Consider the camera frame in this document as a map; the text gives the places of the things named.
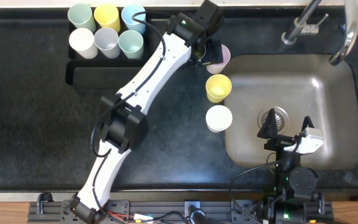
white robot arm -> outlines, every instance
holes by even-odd
[[[109,199],[112,183],[122,162],[147,134],[145,116],[155,96],[171,75],[188,61],[192,53],[205,50],[208,37],[216,31],[222,19],[222,11],[208,0],[201,5],[193,19],[182,13],[171,16],[167,32],[162,36],[165,55],[161,42],[127,85],[114,96],[102,97],[105,109],[102,110],[107,113],[103,113],[100,119],[98,158],[84,187],[70,200],[71,212],[85,223],[103,221],[106,212],[101,208]]]

tray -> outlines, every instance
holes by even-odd
[[[118,35],[128,30],[121,18],[121,11],[122,8],[119,9],[121,30]],[[95,23],[96,32],[101,27],[96,21]],[[76,27],[70,23],[68,31],[71,33],[75,29]],[[69,45],[68,58],[70,61],[66,66],[66,83],[76,88],[120,89],[136,76],[150,58],[152,53],[149,47],[151,39],[149,35],[150,31],[146,29],[143,34],[144,54],[141,59],[128,59],[122,51],[117,58],[111,59],[107,58],[100,50],[95,58],[85,59]]]

white wall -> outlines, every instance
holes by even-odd
[[[113,2],[117,6],[199,6],[203,0],[0,0],[0,7],[70,7],[76,3],[97,6]],[[305,6],[310,0],[212,0],[220,6]],[[343,0],[323,0],[321,6],[343,5]]]

pink cup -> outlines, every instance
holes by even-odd
[[[214,64],[214,65],[207,65],[206,69],[211,74],[219,74],[221,71],[223,71],[224,67],[227,65],[227,63],[230,61],[230,50],[228,47],[222,44],[222,54],[223,54],[223,63],[220,64]]]

white cup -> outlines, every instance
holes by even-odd
[[[75,4],[68,10],[67,16],[77,28],[87,28],[92,32],[96,30],[92,9],[87,4]]]
[[[214,65],[207,65],[206,69],[211,74],[219,74],[223,71],[224,67],[230,61],[230,50],[222,44],[222,54],[223,54],[223,63],[214,64]]]
[[[108,58],[116,58],[121,53],[118,46],[118,34],[112,28],[106,27],[96,31],[94,44]]]
[[[84,58],[91,59],[98,54],[98,48],[94,44],[93,33],[87,28],[74,30],[68,38],[68,43]]]
[[[146,31],[145,24],[141,24],[139,22],[132,20],[132,16],[135,13],[144,12],[144,11],[145,11],[145,9],[140,5],[126,6],[122,10],[121,17],[122,17],[122,20],[125,22],[125,25],[128,27],[128,29],[135,30],[135,31],[139,32],[140,34],[143,34]],[[136,19],[138,19],[140,21],[146,21],[146,14],[137,15]]]
[[[229,108],[222,105],[216,105],[208,110],[205,120],[210,131],[219,133],[230,127],[233,115]]]
[[[118,38],[118,45],[129,59],[140,59],[143,56],[143,37],[137,31],[123,32]]]

